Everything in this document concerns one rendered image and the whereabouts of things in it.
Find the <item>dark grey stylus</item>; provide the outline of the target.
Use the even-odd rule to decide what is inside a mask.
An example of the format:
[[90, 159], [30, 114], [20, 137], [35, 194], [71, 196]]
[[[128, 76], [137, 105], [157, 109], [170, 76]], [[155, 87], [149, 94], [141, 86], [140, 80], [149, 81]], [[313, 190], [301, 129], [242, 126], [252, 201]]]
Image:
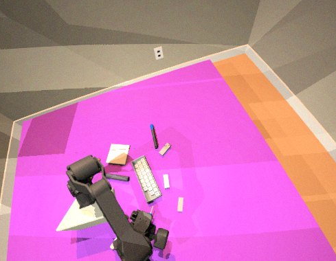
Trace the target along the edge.
[[130, 181], [130, 177], [129, 176], [124, 176], [124, 175], [118, 175], [118, 174], [109, 174], [106, 173], [106, 178], [107, 179], [114, 179], [114, 180], [118, 180], [118, 181]]

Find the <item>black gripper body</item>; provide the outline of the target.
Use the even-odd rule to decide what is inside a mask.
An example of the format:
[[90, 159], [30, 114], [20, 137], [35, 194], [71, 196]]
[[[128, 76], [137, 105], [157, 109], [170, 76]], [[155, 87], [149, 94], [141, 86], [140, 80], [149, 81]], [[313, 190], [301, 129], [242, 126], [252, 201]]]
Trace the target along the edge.
[[149, 237], [150, 241], [152, 241], [153, 239], [155, 240], [153, 245], [154, 247], [164, 250], [167, 243], [169, 231], [163, 228], [158, 228], [157, 234], [155, 234], [156, 228], [151, 226], [149, 226], [149, 228], [150, 230], [146, 237]]

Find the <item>beige keyboard with letter keys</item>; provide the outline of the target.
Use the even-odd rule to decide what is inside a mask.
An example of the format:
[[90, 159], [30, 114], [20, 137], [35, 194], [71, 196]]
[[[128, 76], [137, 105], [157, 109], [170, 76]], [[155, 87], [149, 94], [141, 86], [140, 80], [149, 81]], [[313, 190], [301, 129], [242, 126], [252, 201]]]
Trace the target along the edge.
[[161, 192], [145, 156], [143, 155], [131, 161], [131, 164], [147, 203], [161, 197]]

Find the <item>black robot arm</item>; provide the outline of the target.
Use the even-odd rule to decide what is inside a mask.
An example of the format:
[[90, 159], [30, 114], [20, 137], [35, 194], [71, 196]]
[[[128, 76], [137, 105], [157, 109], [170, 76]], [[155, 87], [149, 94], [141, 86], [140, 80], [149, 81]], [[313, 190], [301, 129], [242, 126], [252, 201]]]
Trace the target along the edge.
[[[93, 184], [91, 177], [100, 171], [102, 179]], [[150, 261], [149, 257], [153, 254], [153, 246], [150, 238], [146, 236], [149, 233], [153, 215], [138, 209], [133, 210], [130, 215], [133, 223], [131, 225], [112, 192], [113, 188], [106, 178], [103, 163], [97, 157], [87, 155], [77, 162], [69, 164], [65, 173], [69, 178], [67, 181], [68, 190], [76, 198], [79, 209], [97, 203], [117, 237], [113, 242], [113, 247], [121, 261]]]

